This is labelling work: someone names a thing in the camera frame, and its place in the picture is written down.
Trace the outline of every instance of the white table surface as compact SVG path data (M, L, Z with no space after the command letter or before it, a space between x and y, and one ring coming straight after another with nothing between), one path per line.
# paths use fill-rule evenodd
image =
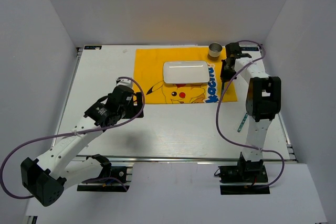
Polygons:
M98 98L110 93L119 76L133 76L135 51L140 48L181 46L102 46L101 50L84 50L59 132L68 132ZM253 58L259 52L249 52ZM231 140L245 143L248 120L243 130L237 129L246 113L247 83L235 81L238 102L222 103L219 116L222 132ZM200 157L238 159L242 150L223 140L216 131L217 103L208 104L147 104L144 118L125 126L108 130L83 149L80 155L129 157ZM277 150L289 158L286 136L279 121L269 127L265 149ZM264 159L279 159L276 154L264 153Z
M268 178L280 164L266 164ZM288 164L269 195L221 195L218 164L136 163L127 193L67 189L51 206L29 200L37 224L326 222L307 165Z

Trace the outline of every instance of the cable tie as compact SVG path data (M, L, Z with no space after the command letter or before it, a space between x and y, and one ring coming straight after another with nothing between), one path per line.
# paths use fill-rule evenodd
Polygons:
M74 130L71 131L71 132L73 132L73 133L75 134L75 136L78 136L78 137L82 138L82 136L77 132L76 129L74 129Z

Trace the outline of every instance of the pikachu ear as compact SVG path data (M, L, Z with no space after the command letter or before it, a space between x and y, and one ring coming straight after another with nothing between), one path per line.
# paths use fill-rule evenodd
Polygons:
M155 84L153 87L151 87L149 89L149 91L147 91L147 94L153 93L155 90L158 90L159 88L161 88L163 85L163 81L158 82L157 84Z

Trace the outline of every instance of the table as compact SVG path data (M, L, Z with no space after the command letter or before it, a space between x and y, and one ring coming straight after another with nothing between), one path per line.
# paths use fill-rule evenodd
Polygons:
M98 98L110 93L119 76L133 76L135 51L147 48L181 46L102 46L101 50L83 50L62 117L59 132L68 132ZM260 52L249 51L253 58ZM248 121L242 131L237 129L246 113L247 83L235 81L238 102L223 103L219 116L222 132L237 143L245 143ZM83 149L79 156L101 154L107 157L144 158L239 158L240 147L223 140L215 127L216 103L147 104L144 118L108 130ZM278 116L269 127L265 149L276 150L289 159L285 129ZM279 159L264 153L264 159Z

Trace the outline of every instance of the wire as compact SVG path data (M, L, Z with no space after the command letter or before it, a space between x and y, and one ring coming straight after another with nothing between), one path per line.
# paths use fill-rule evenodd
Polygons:
M219 109L221 107L221 101L223 100L223 97L225 95L225 93L227 92L228 88L230 87L231 83L233 82L233 80L244 70L246 69L247 67L249 67L250 65L254 64L256 61L258 60L262 60L264 59L264 57L266 56L266 50L264 49L264 47L258 43L258 42L255 42L255 41L252 41L252 40L240 40L238 41L239 42L251 42L251 43L255 43L257 44L259 47L260 47L260 50L261 50L261 57L258 58L258 59L255 59L251 62L249 62L248 64L246 64L245 66L243 66L238 72L236 72L236 74L229 80L229 83L227 84L226 88L224 89L224 91L222 92L222 95L220 96L220 99L219 99L219 103L218 103L218 106L217 106L217 110L216 110L216 128L217 128L217 131L219 133L219 135L224 139L226 140L227 142L233 144L233 145L236 145L236 146L239 146L239 147L245 147L245 148L249 148L249 149L254 149L254 150L261 150L262 152L272 152L272 153L275 153L277 154L280 159L281 159L281 162L282 162L282 167L281 167L281 171L279 173L279 175L272 181L270 182L269 184L267 185L264 185L264 186L261 186L261 187L258 187L260 189L262 188L265 188L265 187L269 187L271 185L273 185L276 181L279 180L279 178L282 176L283 174L283 171L285 169L285 160L284 160L284 157L277 151L273 151L273 150L264 150L264 149L260 149L258 147L255 147L255 146L250 146L250 145L246 145L246 144L239 144L239 143L236 143L236 142L233 142L231 141L230 139L228 139L226 136L223 135L223 133L221 132L220 128L219 128Z
M99 182L101 180L108 180L108 179L111 179L111 181L115 180L116 182L118 182L125 189L125 191L128 191L127 187L125 186L125 184L123 182L121 182L120 180L118 180L117 178L114 178L114 177L91 178L91 179L84 180L82 183L93 183L93 182Z
M13 149L6 157L5 159L3 160L2 164L1 164L1 167L0 167L0 185L3 189L3 191L9 195L10 197L12 198L15 198L15 199L30 199L30 198L33 198L33 195L30 195L30 196L17 196L15 194L12 194L8 189L7 187L5 186L5 183L4 183L4 168L5 168L5 165L7 163L7 161L9 160L9 158L16 152L18 151L19 149L21 149L22 147L28 145L28 144L32 144L32 143L36 143L36 142L39 142L39 141L43 141L43 140L48 140L48 139L51 139L51 138L56 138L56 137L65 137L65 136L74 136L76 134L85 134L85 133L90 133L90 132L95 132L95 131L105 131L105 130L109 130L109 129L112 129L112 128L116 128L116 127L120 127L120 126L123 126L127 123L130 123L132 122L134 119L136 119L143 111L144 107L145 107L145 95L144 95L144 92L142 90L142 88L140 87L140 85L132 78L130 77L125 77L125 76L122 76L122 77L119 77L118 79L127 79L127 80L130 80L132 82L135 83L136 86L138 86L140 92L141 92L141 95L142 95L142 106L141 106L141 109L140 111L134 116L132 117L131 119L125 121L125 122L122 122L122 123L119 123L119 124L116 124L116 125L112 125L112 126L107 126L107 127L102 127L102 128L98 128L98 129L90 129L90 130L83 130L83 131L77 131L76 133L74 132L68 132L68 133L62 133L62 134L57 134L57 135L51 135L51 136L43 136L43 137L39 137L39 138L36 138L36 139L33 139L33 140L30 140L30 141L27 141L21 145L19 145L18 147L16 147L15 149Z
M105 186L108 186L108 185L112 184L112 183L113 183L113 181L114 181L114 179L111 179L111 180L110 180L110 181L108 181L107 183L103 184L103 187L105 187Z

